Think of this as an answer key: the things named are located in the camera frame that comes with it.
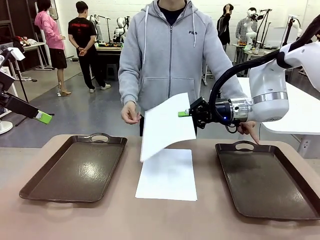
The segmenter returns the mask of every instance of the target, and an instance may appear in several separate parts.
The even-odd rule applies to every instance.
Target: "pink hoodie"
[[[46,11],[41,11],[36,15],[34,24],[44,31],[46,44],[50,49],[65,49],[58,25]]]

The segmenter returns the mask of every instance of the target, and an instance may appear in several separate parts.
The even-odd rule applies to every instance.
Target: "hoodie zipper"
[[[172,63],[172,26],[170,26],[170,60],[169,60],[169,88],[168,88],[168,99],[171,93],[171,63]]]

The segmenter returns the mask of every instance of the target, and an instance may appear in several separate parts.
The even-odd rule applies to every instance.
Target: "neck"
[[[182,9],[185,5],[185,0],[159,0],[159,7],[169,11]]]

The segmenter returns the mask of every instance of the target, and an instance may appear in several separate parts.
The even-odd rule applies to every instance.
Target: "hand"
[[[81,57],[83,57],[84,55],[87,54],[87,51],[82,47],[79,47],[78,50],[80,51],[79,56],[81,56]]]
[[[259,137],[255,133],[254,127],[256,126],[255,121],[248,121],[248,122],[241,122],[240,126],[238,127],[238,132],[240,134],[246,134],[251,135],[252,139],[256,142],[256,144],[259,144]]]
[[[140,112],[136,114],[136,104],[133,101],[128,101],[122,111],[121,117],[125,121],[126,124],[134,125],[139,123],[141,120]]]

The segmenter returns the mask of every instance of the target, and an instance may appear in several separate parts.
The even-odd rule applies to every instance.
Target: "tray handle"
[[[247,149],[247,148],[242,148],[242,149],[237,149],[237,146],[240,145],[240,144],[248,144],[248,145],[251,145],[253,146],[253,149]],[[252,141],[237,141],[235,142],[234,144],[232,144],[233,147],[234,147],[234,151],[240,151],[240,152],[252,152],[252,151],[257,151],[257,148],[259,148],[259,145],[258,144],[255,144],[253,143]]]
[[[104,140],[92,140],[93,137],[97,137],[97,136],[103,136],[106,137],[108,140],[104,141]],[[87,142],[87,143],[99,143],[99,144],[121,144],[123,138],[122,137],[114,137],[114,136],[110,136],[106,133],[102,133],[102,132],[97,132],[88,136],[78,136],[78,139],[81,142]]]

